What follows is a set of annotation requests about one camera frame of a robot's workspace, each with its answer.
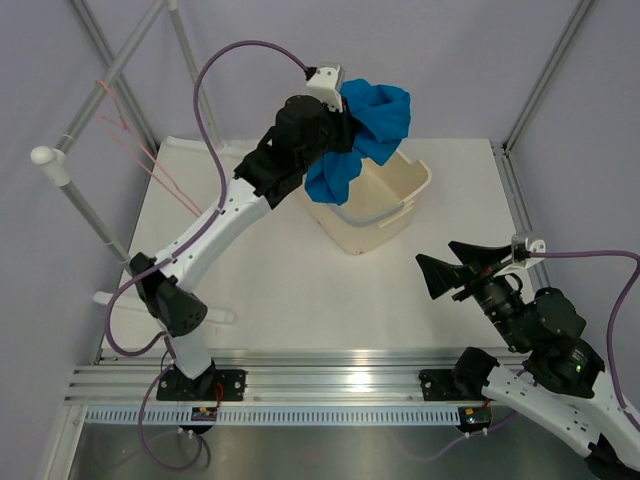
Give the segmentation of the blue t shirt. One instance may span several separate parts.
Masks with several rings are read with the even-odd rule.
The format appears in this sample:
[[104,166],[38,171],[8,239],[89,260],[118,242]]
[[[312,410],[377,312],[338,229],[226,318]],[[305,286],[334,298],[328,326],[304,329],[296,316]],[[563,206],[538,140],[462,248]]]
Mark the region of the blue t shirt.
[[316,203],[344,204],[363,160],[384,165],[409,135],[411,95],[406,90],[353,79],[342,85],[341,94],[355,120],[353,146],[349,152],[326,153],[308,170],[305,191]]

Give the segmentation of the pink wire hanger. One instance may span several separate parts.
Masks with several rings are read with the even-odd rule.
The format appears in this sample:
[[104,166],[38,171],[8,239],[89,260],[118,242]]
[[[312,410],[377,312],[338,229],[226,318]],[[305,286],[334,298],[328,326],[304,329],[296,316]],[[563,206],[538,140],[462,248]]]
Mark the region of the pink wire hanger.
[[163,167],[158,155],[151,152],[129,124],[118,95],[102,80],[96,81],[100,93],[104,93],[116,110],[117,117],[111,118],[104,113],[96,113],[94,118],[111,139],[133,159],[139,167],[168,193],[191,215],[198,217],[203,209],[179,185],[176,179]]

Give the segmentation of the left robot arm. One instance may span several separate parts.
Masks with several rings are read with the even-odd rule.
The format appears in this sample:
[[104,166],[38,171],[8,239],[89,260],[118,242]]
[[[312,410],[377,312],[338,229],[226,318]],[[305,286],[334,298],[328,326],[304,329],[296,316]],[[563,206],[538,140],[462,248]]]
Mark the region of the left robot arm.
[[208,312],[195,289],[217,258],[253,223],[298,189],[328,152],[351,151],[355,123],[347,100],[289,98],[274,124],[235,168],[212,205],[171,245],[130,262],[136,290],[162,325],[180,372],[179,386],[202,399],[214,387],[215,363],[200,326]]

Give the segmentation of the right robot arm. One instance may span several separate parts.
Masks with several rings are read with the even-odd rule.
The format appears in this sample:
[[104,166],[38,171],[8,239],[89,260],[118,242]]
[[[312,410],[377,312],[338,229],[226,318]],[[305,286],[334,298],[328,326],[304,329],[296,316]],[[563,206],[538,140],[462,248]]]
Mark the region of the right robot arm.
[[509,282],[551,258],[545,241],[517,234],[503,247],[452,241],[449,248],[457,264],[416,257],[431,298],[452,291],[455,301],[474,299],[508,350],[526,355],[522,367],[533,379],[468,347],[452,368],[454,389],[509,406],[562,440],[599,479],[638,478],[639,413],[622,393],[613,356],[583,339],[586,321],[561,290],[545,287],[524,302],[522,284]]

